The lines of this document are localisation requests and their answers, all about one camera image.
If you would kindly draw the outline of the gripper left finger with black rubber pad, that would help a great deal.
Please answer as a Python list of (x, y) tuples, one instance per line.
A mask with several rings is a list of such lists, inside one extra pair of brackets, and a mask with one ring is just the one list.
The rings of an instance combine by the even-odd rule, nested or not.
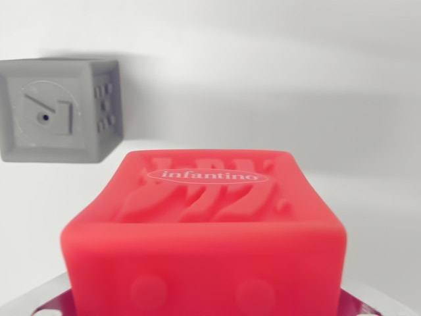
[(25, 293), (22, 305), (21, 315), (35, 315), (44, 309), (56, 310), (61, 315), (76, 315), (68, 273), (62, 273)]

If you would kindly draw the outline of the gripper right finger with black rubber pad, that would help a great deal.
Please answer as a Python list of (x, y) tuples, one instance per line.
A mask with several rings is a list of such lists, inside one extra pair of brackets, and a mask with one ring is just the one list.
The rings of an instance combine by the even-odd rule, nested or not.
[(411, 316), (415, 312), (384, 293), (367, 286), (341, 289), (338, 315)]

